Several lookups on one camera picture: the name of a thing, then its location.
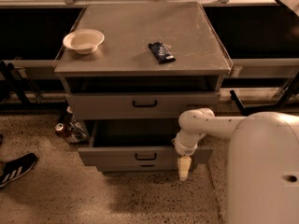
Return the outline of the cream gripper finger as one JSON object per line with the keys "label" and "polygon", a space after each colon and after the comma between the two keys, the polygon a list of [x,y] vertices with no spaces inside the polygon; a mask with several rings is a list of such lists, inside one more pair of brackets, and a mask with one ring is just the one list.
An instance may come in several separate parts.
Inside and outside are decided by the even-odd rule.
{"label": "cream gripper finger", "polygon": [[185,181],[188,178],[192,159],[190,156],[178,158],[178,176],[180,181]]}

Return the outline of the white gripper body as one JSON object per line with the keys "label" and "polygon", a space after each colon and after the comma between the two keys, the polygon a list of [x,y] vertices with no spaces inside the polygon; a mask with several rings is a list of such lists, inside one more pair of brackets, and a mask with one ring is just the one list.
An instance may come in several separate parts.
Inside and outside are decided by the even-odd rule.
{"label": "white gripper body", "polygon": [[174,139],[176,152],[180,156],[191,156],[197,149],[198,135],[179,131]]}

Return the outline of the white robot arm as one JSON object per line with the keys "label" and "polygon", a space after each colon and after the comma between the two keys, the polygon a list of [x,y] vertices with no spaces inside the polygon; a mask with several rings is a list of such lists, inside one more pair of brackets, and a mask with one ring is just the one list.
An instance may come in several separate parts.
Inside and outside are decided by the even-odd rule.
{"label": "white robot arm", "polygon": [[183,112],[174,139],[179,179],[206,135],[229,141],[227,224],[299,224],[299,117],[259,112],[217,117],[208,108]]}

